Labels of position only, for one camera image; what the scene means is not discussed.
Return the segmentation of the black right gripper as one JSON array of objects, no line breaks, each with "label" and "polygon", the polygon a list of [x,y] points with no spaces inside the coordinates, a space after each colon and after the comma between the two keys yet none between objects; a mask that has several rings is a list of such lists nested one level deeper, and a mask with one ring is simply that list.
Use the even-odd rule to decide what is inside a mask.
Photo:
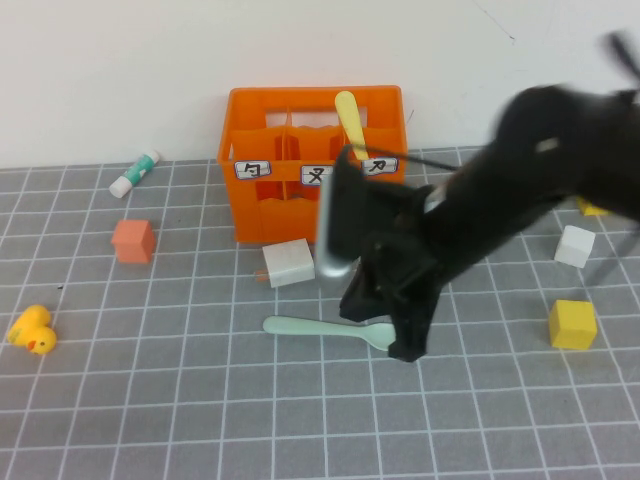
[{"label": "black right gripper", "polygon": [[437,205],[427,199],[368,199],[362,268],[339,303],[339,315],[353,322],[390,316],[395,340],[388,356],[407,363],[427,353],[442,290],[442,266],[424,230],[424,217]]}]

